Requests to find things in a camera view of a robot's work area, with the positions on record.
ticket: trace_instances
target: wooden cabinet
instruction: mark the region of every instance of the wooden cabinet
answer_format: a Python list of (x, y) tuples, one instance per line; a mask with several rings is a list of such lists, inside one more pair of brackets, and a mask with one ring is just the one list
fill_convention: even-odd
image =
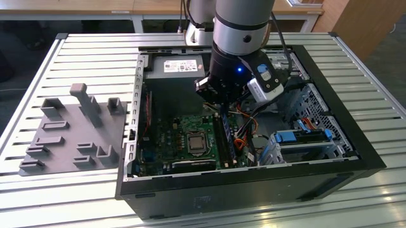
[(406, 11), (406, 0), (325, 0), (314, 32), (338, 33), (357, 56), (368, 58)]

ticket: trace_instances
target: floor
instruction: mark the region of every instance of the floor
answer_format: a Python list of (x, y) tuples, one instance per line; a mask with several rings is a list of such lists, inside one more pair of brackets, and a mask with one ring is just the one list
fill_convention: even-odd
[[(47, 47), (38, 51), (30, 51), (13, 33), (0, 30), (0, 51), (15, 69), (15, 77), (7, 82), (0, 83), (0, 134), (25, 96), (25, 89), (30, 86), (57, 34), (63, 32), (83, 33), (85, 29), (81, 21), (47, 22), (46, 25), (43, 24), (43, 27), (49, 43)], [(153, 32), (170, 31), (173, 27), (177, 30), (177, 23), (174, 24), (171, 21), (149, 22), (146, 27), (146, 30)], [(131, 21), (105, 21), (101, 24), (99, 31), (102, 33), (131, 33), (134, 32), (131, 30)], [(372, 72), (404, 106), (406, 106), (405, 43), (406, 15), (397, 23), (396, 31), (388, 35), (366, 60), (366, 65)]]

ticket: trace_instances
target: robotic arm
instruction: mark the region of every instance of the robotic arm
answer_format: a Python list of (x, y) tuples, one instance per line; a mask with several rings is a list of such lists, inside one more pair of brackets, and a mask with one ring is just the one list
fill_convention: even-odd
[(196, 82), (197, 93), (212, 104), (229, 105), (250, 93), (262, 103), (284, 92), (282, 72), (261, 50), (273, 6), (274, 0), (217, 1), (210, 72)]

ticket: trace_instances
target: power supply label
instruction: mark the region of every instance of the power supply label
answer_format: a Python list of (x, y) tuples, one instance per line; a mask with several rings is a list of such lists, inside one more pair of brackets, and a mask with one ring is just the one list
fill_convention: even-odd
[(198, 71), (197, 60), (171, 60), (165, 62), (165, 73)]

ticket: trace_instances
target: wooden table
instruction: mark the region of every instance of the wooden table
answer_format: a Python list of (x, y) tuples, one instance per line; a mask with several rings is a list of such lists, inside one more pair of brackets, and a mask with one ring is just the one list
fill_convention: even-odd
[[(145, 19), (178, 19), (181, 0), (0, 0), (0, 20), (113, 20), (129, 19), (135, 32), (143, 33)], [(280, 20), (305, 21), (301, 31), (310, 32), (321, 8), (293, 8), (276, 0)]]
[[(179, 19), (179, 0), (135, 0), (133, 22), (135, 31), (143, 33), (146, 19)], [(304, 20), (301, 32), (312, 32), (322, 8), (294, 8), (286, 0), (276, 0), (273, 9), (278, 20)]]
[(130, 19), (134, 0), (0, 0), (0, 20)]

